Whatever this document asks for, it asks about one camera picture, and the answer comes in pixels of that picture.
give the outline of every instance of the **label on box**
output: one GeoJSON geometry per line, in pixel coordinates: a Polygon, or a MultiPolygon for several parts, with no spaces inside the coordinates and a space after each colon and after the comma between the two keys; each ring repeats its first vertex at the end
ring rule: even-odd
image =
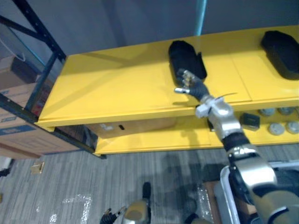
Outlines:
{"type": "Polygon", "coordinates": [[[0,129],[0,136],[7,135],[7,134],[20,133],[20,132],[29,132],[29,131],[33,131],[33,130],[35,130],[35,128],[33,128],[29,125],[2,128],[2,129],[0,129]]]}
{"type": "Polygon", "coordinates": [[[9,122],[9,121],[12,121],[12,120],[16,120],[17,117],[14,116],[14,117],[10,117],[10,118],[3,118],[0,123],[3,123],[3,122],[9,122]]]}

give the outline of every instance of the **gray round object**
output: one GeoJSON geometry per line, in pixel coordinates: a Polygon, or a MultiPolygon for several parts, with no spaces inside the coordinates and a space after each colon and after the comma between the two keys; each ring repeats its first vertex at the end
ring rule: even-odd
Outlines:
{"type": "Polygon", "coordinates": [[[282,115],[290,115],[295,110],[295,107],[280,107],[277,109],[282,115]]]}
{"type": "Polygon", "coordinates": [[[286,129],[291,134],[299,133],[299,123],[297,121],[290,121],[286,123],[286,129]]]}
{"type": "Polygon", "coordinates": [[[260,109],[258,112],[263,116],[269,117],[275,114],[275,108],[260,109]]]}
{"type": "Polygon", "coordinates": [[[273,135],[281,135],[285,132],[285,128],[280,123],[270,124],[268,130],[273,135]]]}

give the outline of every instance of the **metal joint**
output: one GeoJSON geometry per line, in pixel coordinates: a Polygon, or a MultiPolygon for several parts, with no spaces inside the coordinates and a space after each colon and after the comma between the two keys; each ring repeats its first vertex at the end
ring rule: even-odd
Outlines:
{"type": "Polygon", "coordinates": [[[252,154],[258,154],[258,151],[257,148],[251,144],[237,146],[227,151],[228,157],[233,157],[234,159],[242,159],[251,156],[252,154]]]}

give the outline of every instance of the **small black box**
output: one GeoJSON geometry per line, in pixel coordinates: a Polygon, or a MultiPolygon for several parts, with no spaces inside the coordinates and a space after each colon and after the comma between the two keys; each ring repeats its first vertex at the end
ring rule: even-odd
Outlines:
{"type": "Polygon", "coordinates": [[[240,117],[243,128],[256,131],[260,128],[260,117],[250,113],[243,113],[240,117]]]}

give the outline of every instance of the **white wire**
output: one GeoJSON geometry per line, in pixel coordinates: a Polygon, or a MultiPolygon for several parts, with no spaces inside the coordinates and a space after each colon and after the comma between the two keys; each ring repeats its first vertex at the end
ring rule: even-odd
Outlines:
{"type": "Polygon", "coordinates": [[[14,55],[16,58],[18,58],[19,60],[21,60],[21,61],[26,61],[26,57],[25,57],[25,55],[24,55],[24,53],[22,52],[22,56],[23,56],[23,58],[20,58],[19,56],[17,56],[5,43],[4,43],[4,41],[1,39],[1,37],[0,37],[0,42],[3,44],[3,46],[12,54],[12,55],[14,55]]]}

